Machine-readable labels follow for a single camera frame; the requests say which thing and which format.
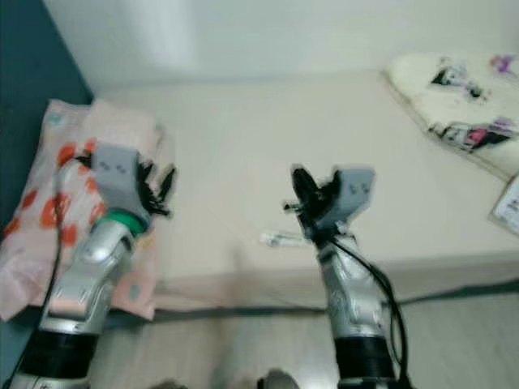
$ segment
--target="robotic arm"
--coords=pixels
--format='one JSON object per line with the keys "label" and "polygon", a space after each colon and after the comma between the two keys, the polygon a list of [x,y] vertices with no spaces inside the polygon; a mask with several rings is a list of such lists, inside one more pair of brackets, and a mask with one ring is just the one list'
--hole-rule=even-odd
{"label": "robotic arm", "polygon": [[[317,186],[303,167],[296,167],[292,181],[299,203],[287,204],[285,210],[296,213],[305,238],[317,249],[341,378],[338,387],[411,389],[405,326],[390,283],[360,256],[355,238],[348,234],[349,222],[369,203],[374,176],[371,169],[340,169],[330,182]],[[379,288],[401,324],[405,355],[399,378],[388,351]]]}
{"label": "robotic arm", "polygon": [[135,240],[148,230],[153,214],[169,214],[165,199],[173,168],[154,194],[146,182],[153,166],[141,162],[137,151],[100,144],[95,154],[76,159],[92,168],[108,212],[52,288],[11,389],[89,388],[88,368],[115,286],[131,268]]}

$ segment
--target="black cable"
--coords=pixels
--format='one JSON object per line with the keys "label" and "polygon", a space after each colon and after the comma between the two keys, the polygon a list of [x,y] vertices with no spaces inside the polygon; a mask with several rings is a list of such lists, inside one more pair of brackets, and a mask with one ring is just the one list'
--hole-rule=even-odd
{"label": "black cable", "polygon": [[49,302],[50,295],[52,294],[52,289],[54,288],[54,284],[56,283],[56,277],[58,274],[58,268],[59,264],[61,262],[61,254],[62,254],[62,209],[61,209],[61,182],[60,182],[60,173],[63,168],[63,166],[58,167],[54,172],[54,215],[56,216],[56,256],[54,257],[54,264],[52,268],[52,273],[50,276],[49,284],[47,285],[47,290],[45,291],[45,297],[43,299],[43,302],[41,304],[41,309],[38,314],[38,319],[36,321],[36,324],[34,328],[32,329],[31,335],[29,336],[28,342],[25,344],[25,348],[20,355],[18,362],[16,363],[15,368],[13,369],[11,376],[9,379],[7,379],[6,383],[3,385],[4,389],[7,389],[14,379],[16,373],[18,372],[22,361],[24,360],[25,356],[27,355],[28,346],[32,343],[32,340],[34,340],[34,335],[38,331],[38,327],[40,326],[40,321],[43,319],[44,309],[47,303]]}
{"label": "black cable", "polygon": [[[404,319],[400,310],[400,306],[397,303],[395,298],[391,281],[389,278],[375,265],[366,261],[361,255],[353,252],[347,247],[343,246],[335,237],[330,240],[330,242],[337,247],[338,249],[344,251],[351,258],[355,259],[360,265],[362,265],[366,270],[368,270],[375,279],[375,282],[379,285],[379,287],[384,292],[386,298],[388,299],[389,309],[391,311],[392,318],[394,317],[397,320],[398,329],[400,332],[401,338],[401,358],[398,359],[400,365],[400,372],[398,381],[405,385],[405,387],[411,387],[410,378],[408,375],[408,365],[409,365],[409,349],[408,349],[408,340],[407,340],[407,330],[405,328]],[[396,352],[396,347],[394,344],[394,340],[392,339],[392,347],[393,352]]]}

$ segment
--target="pink pillowcase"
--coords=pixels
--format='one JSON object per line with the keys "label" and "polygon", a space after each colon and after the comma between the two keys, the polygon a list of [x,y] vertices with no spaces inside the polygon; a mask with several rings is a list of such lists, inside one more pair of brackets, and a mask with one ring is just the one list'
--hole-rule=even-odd
{"label": "pink pillowcase", "polygon": [[[43,119],[40,146],[20,205],[4,231],[0,246],[0,317],[8,320],[29,304],[40,305],[56,251],[55,169],[74,154],[92,151],[97,142],[136,148],[153,160],[164,160],[165,133],[148,115],[115,107],[103,100],[92,106],[52,100]],[[105,212],[89,169],[66,164],[62,177],[62,266],[71,263],[77,243]],[[132,271],[119,282],[112,306],[151,319],[155,310],[155,235],[142,237]]]}

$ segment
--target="white wall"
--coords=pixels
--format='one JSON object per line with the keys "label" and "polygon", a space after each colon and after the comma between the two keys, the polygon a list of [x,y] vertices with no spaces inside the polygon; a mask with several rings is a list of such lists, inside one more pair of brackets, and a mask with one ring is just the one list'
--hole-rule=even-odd
{"label": "white wall", "polygon": [[519,49],[517,0],[45,0],[95,92],[380,68],[410,50]]}

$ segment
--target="wooden floor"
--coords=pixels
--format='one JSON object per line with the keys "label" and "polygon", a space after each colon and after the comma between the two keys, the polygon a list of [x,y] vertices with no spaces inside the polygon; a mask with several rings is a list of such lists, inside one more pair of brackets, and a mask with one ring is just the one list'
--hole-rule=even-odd
{"label": "wooden floor", "polygon": [[[417,389],[519,388],[518,295],[429,301],[404,314]],[[145,389],[176,378],[190,389],[249,389],[273,367],[302,389],[335,387],[327,318],[212,318],[108,331],[92,387]]]}

